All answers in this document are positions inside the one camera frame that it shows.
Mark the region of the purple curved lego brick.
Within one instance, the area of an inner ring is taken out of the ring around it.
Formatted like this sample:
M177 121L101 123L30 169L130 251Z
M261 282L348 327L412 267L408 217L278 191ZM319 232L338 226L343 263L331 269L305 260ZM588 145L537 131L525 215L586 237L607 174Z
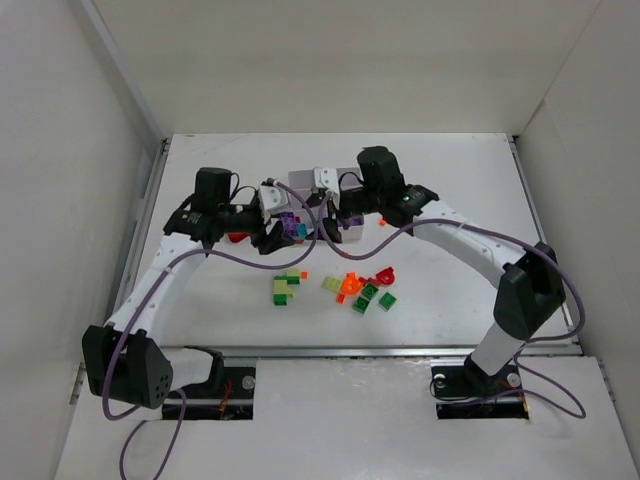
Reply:
M362 215L349 217L344 222L345 230L351 230L351 229L357 229L357 228L363 228L363 227L364 227L364 217Z

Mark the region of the red rounded lego brick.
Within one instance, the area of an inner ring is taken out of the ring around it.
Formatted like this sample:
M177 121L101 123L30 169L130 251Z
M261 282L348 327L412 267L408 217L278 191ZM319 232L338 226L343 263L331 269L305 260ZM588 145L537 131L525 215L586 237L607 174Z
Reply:
M249 235L247 233L229 232L227 234L227 238L232 244L240 243L248 237Z

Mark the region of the teal square lego brick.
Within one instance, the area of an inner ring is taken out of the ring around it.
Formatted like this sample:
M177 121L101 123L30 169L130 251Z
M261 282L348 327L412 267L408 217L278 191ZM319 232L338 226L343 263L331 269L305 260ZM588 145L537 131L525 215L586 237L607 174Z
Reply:
M297 241L306 240L308 236L308 230L306 225L304 223L299 223L296 225L296 227L297 227L296 240Z

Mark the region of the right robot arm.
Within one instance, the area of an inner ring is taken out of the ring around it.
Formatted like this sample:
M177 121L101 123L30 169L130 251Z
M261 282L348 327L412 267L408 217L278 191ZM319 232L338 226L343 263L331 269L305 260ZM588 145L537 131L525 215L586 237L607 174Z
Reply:
M513 356L564 304L554 250L525 245L474 225L433 191L409 184L396 156L384 146L357 156L358 187L340 192L339 220L378 213L398 231L435 245L470 266L496 289L493 323L467 356L461 386L447 399L489 397Z

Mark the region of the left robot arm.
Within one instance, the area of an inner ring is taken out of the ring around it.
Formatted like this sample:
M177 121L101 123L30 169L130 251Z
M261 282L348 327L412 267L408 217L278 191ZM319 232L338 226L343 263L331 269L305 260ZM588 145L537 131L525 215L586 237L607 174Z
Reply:
M173 305L191 276L210 257L252 267L248 260L215 249L228 233L250 237L262 255L293 244L280 223L268 224L300 195L280 181L269 179L247 204L232 201L233 172L216 167L198 170L194 191L171 214L148 270L101 326L90 326L82 337L82 351L90 391L100 397L105 417L127 417L140 408L157 409L172 393L187 387L217 390L224 379L220 352L187 346L173 353L161 348ZM128 404L121 415L113 401Z

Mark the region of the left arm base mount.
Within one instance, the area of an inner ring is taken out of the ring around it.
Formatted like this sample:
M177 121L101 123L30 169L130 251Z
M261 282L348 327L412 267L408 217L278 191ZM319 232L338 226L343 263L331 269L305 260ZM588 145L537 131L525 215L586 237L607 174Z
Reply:
M226 367L216 385L191 384L186 395L186 421L245 421L254 415L255 366Z

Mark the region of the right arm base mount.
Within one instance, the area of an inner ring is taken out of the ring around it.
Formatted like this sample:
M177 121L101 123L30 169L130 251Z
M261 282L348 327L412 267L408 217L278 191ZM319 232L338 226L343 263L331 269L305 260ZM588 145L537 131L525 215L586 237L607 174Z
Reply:
M433 365L429 391L436 400L439 420L528 420L518 368L507 364L496 375L486 376L466 365Z

